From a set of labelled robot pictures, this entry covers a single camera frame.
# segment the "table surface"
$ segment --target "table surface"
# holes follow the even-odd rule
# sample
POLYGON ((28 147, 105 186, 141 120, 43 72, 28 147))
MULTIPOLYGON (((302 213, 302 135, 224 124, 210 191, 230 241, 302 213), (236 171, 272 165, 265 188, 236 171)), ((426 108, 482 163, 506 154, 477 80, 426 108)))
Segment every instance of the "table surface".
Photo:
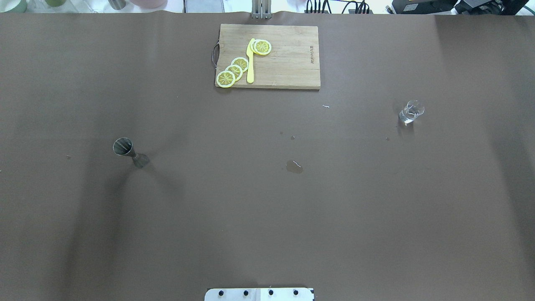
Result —
POLYGON ((314 287, 317 300, 535 295, 534 18, 0 25, 2 298, 202 300, 270 285, 314 287), (222 23, 318 26, 321 90, 216 88, 222 23), (411 99, 426 112, 404 127, 411 99), (116 156, 119 137, 149 166, 116 156))

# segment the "white metal plate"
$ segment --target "white metal plate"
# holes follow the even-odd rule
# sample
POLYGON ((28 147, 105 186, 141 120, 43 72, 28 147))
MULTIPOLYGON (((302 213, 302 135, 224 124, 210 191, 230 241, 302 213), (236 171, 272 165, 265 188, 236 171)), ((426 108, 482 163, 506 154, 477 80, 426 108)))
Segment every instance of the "white metal plate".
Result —
POLYGON ((314 301, 314 289, 310 289, 310 288, 210 289, 204 295, 204 301, 314 301))

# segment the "jigger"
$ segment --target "jigger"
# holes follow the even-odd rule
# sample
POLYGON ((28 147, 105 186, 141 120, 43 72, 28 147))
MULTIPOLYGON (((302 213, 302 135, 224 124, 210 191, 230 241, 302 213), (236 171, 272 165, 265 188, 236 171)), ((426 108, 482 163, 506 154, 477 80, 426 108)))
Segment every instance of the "jigger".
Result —
POLYGON ((132 157, 132 161, 134 161, 134 165, 137 168, 143 168, 150 162, 149 157, 144 154, 137 154, 134 151, 134 145, 128 138, 119 138, 115 140, 115 143, 113 144, 113 152, 118 156, 132 157))

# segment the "pink bowl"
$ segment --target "pink bowl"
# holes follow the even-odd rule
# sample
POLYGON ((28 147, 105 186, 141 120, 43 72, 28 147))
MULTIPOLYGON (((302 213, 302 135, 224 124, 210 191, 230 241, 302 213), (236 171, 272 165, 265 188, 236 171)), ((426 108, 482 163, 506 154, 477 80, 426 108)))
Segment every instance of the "pink bowl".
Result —
POLYGON ((153 9, 162 6, 167 0, 130 0, 135 5, 144 9, 153 9))

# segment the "knife handle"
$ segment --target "knife handle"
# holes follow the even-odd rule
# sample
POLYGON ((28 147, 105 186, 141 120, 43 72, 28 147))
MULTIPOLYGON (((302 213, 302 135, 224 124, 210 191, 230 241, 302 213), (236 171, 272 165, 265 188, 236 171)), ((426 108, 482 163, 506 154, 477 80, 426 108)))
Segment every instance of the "knife handle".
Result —
POLYGON ((255 81, 255 68, 253 64, 253 57, 254 54, 249 57, 249 68, 247 69, 247 82, 250 84, 255 81))

